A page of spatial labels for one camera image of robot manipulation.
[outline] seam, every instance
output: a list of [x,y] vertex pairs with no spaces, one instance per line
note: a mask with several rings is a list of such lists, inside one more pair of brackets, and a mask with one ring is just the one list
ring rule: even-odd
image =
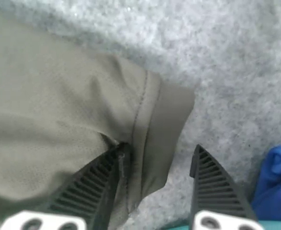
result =
[[[143,92],[142,92],[142,95],[141,95],[141,98],[140,98],[140,103],[139,103],[139,106],[137,108],[136,115],[135,115],[134,122],[133,122],[133,128],[132,128],[132,133],[131,133],[131,135],[132,135],[131,136],[131,144],[132,145],[134,143],[134,132],[135,132],[135,128],[136,128],[136,121],[137,121],[137,118],[138,118],[138,115],[139,115],[140,108],[142,107],[142,104],[143,104],[144,99],[145,99],[145,94],[146,94],[146,89],[147,89],[147,82],[148,82],[148,71],[146,71],[146,78],[145,78],[145,83],[144,83],[144,89],[143,89]],[[126,202],[125,205],[126,205],[127,213],[130,214],[128,186],[129,186],[129,180],[128,180],[128,177],[127,177],[125,179],[125,197],[126,197],[125,198],[125,202]]]
[[[151,121],[152,121],[152,117],[154,115],[154,111],[156,110],[156,105],[160,99],[160,94],[161,94],[161,88],[162,88],[162,83],[160,82],[159,83],[159,89],[158,89],[158,93],[157,93],[157,98],[156,98],[156,101],[155,101],[155,104],[154,104],[154,107],[153,107],[153,110],[152,110],[152,115],[150,117],[150,121],[149,121],[149,126],[148,126],[148,130],[147,130],[147,133],[146,133],[146,139],[145,139],[145,148],[144,148],[144,154],[143,154],[143,157],[142,157],[142,168],[141,168],[141,172],[144,171],[144,158],[145,158],[145,150],[146,150],[146,143],[147,143],[147,140],[148,140],[148,134],[150,133],[150,124],[151,124]],[[143,199],[143,175],[141,175],[141,190],[140,190],[140,195],[141,195],[141,199]]]
[[134,123],[133,123],[133,128],[132,128],[132,141],[131,141],[132,144],[134,142],[134,132],[135,132],[135,128],[136,128],[136,121],[137,121],[137,118],[138,118],[138,115],[139,115],[140,108],[142,107],[142,104],[143,104],[144,99],[145,99],[146,88],[147,88],[147,80],[148,80],[148,72],[146,71],[145,85],[144,85],[143,93],[142,93],[141,98],[140,98],[139,106],[138,106],[137,111],[136,111],[136,115],[135,115]]

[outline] blue cloth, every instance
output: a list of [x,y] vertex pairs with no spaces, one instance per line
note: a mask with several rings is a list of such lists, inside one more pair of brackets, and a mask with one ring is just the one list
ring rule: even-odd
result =
[[262,163],[252,207],[261,220],[281,220],[281,146]]

